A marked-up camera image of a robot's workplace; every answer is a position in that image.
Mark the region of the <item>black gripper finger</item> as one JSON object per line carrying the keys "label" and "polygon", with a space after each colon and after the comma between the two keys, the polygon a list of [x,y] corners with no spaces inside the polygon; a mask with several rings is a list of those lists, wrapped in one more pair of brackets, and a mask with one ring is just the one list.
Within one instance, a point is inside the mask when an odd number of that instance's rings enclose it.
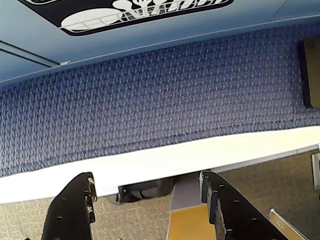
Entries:
{"label": "black gripper finger", "polygon": [[297,228],[274,208],[266,218],[219,174],[199,174],[201,202],[207,205],[208,221],[218,240],[306,240]]}
{"label": "black gripper finger", "polygon": [[50,203],[42,240],[91,240],[97,201],[94,176],[82,172],[74,177]]}

